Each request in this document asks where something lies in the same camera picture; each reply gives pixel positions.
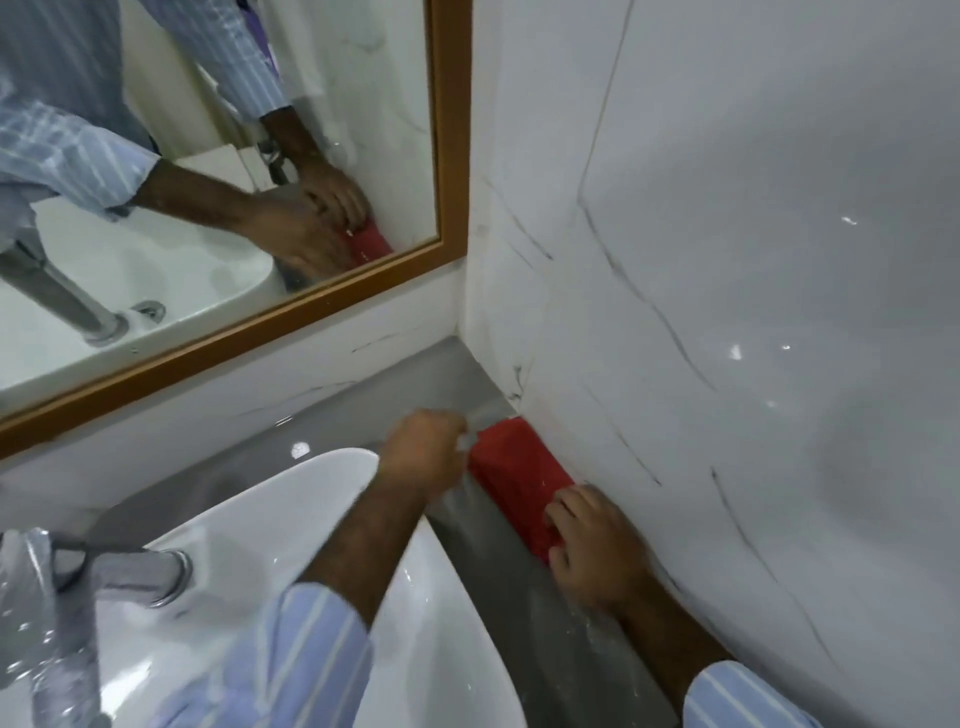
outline reflected red cloth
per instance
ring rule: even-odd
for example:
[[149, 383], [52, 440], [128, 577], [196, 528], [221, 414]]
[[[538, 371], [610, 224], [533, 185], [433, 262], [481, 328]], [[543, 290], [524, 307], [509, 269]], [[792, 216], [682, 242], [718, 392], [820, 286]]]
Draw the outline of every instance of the reflected red cloth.
[[546, 563], [550, 547], [563, 541], [543, 523], [543, 509], [573, 479], [534, 429], [521, 417], [488, 427], [470, 450], [467, 467], [530, 552]]
[[347, 241], [350, 248], [354, 268], [359, 268], [371, 260], [377, 260], [394, 251], [387, 239], [380, 234], [380, 230], [377, 229], [373, 220], [370, 220], [363, 229], [353, 235], [344, 233], [344, 240]]

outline white sink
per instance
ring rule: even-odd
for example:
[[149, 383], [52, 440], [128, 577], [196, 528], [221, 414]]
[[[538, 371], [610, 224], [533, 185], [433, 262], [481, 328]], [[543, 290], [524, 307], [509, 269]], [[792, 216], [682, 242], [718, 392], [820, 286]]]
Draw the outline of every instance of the white sink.
[[[144, 728], [168, 694], [224, 654], [257, 609], [297, 578], [376, 463], [363, 449], [319, 455], [150, 544], [190, 553], [196, 584], [162, 610], [98, 604], [103, 710], [115, 728]], [[507, 670], [426, 519], [400, 561], [372, 640], [357, 728], [526, 725]], [[16, 716], [17, 728], [30, 725], [23, 683], [0, 692], [0, 714]]]
[[[254, 182], [232, 146], [178, 164], [249, 192]], [[128, 311], [131, 330], [95, 349], [0, 281], [0, 416], [240, 321], [282, 301], [273, 259], [244, 238], [135, 209], [111, 223], [63, 198], [34, 204], [51, 261], [113, 311], [155, 300], [157, 326]]]

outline reflected shirt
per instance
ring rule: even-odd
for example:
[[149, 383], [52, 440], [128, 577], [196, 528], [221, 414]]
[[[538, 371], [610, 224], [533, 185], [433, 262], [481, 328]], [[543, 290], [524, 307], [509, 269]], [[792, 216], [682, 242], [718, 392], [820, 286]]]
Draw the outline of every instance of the reflected shirt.
[[[171, 695], [151, 728], [348, 728], [372, 662], [366, 625], [353, 608], [324, 586], [296, 584], [263, 611], [219, 666]], [[745, 667], [723, 662], [693, 681], [684, 727], [820, 724]]]
[[[139, 2], [244, 121], [289, 105], [236, 0]], [[100, 214], [128, 202], [159, 157], [124, 102], [119, 0], [2, 5], [0, 233], [54, 194]]]

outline hand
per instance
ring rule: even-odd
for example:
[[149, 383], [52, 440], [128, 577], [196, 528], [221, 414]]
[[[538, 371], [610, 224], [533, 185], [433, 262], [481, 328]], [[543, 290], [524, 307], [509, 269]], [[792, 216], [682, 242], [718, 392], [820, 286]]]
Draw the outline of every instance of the hand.
[[234, 231], [313, 278], [339, 276], [350, 268], [349, 248], [340, 233], [301, 203], [254, 197]]
[[377, 477], [413, 489], [429, 502], [450, 490], [464, 474], [466, 454], [457, 439], [467, 421], [456, 412], [419, 409], [400, 421], [383, 446]]
[[564, 546], [550, 549], [557, 584], [577, 601], [621, 618], [650, 575], [647, 549], [633, 525], [593, 486], [565, 488], [543, 519], [560, 531]]
[[359, 185], [323, 157], [297, 163], [300, 189], [320, 213], [329, 211], [340, 230], [358, 231], [370, 216], [370, 203]]

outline rolled-up sleeve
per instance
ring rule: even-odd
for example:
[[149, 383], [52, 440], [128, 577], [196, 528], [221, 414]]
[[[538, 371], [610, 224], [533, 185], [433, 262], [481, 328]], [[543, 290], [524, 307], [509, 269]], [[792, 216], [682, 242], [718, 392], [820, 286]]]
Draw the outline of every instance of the rolled-up sleeve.
[[684, 728], [821, 728], [762, 678], [733, 661], [703, 670], [686, 692]]
[[244, 121], [289, 106], [236, 0], [140, 0], [217, 82]]
[[353, 608], [297, 584], [274, 601], [207, 675], [167, 699], [153, 728], [348, 728], [372, 669]]
[[103, 214], [130, 201], [159, 157], [23, 94], [0, 65], [0, 172]]

